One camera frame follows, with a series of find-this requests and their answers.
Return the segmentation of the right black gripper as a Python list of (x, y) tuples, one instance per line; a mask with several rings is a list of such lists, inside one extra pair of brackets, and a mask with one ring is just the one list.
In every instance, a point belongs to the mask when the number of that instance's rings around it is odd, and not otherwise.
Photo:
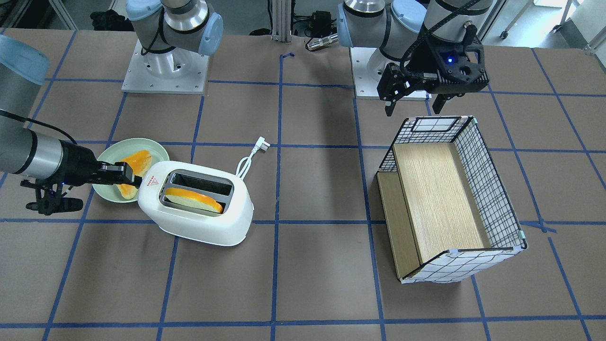
[(91, 184), (127, 184), (140, 186), (142, 177), (134, 175), (127, 162), (98, 162), (91, 149), (61, 141), (62, 158), (59, 181), (71, 186)]

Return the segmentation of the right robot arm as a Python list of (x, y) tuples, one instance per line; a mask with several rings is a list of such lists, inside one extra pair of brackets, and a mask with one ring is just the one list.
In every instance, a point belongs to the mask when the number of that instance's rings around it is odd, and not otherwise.
[[(123, 91), (201, 94), (208, 58), (224, 31), (221, 15), (205, 0), (128, 0), (127, 17), (138, 36)], [(97, 161), (91, 150), (26, 129), (44, 85), (49, 61), (11, 37), (1, 37), (1, 171), (34, 178), (29, 188), (63, 184), (130, 184), (141, 177), (125, 162)]]

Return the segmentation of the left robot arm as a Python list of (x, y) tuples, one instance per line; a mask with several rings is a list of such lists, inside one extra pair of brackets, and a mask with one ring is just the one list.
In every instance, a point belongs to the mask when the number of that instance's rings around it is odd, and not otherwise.
[(377, 48), (387, 62), (377, 95), (391, 116), (397, 101), (414, 91), (434, 94), (435, 114), (444, 104), (477, 92), (490, 80), (476, 18), (491, 0), (345, 0), (336, 19), (344, 47)]

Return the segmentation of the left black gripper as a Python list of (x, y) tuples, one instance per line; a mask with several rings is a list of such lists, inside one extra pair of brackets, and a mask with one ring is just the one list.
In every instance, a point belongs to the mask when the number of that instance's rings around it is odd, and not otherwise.
[(406, 65), (386, 65), (377, 93), (385, 102), (387, 117), (392, 116), (400, 99), (418, 90), (437, 94), (431, 108), (439, 115), (452, 97), (480, 91), (489, 82), (483, 45), (477, 36), (464, 37), (458, 43), (431, 36), (413, 50)]

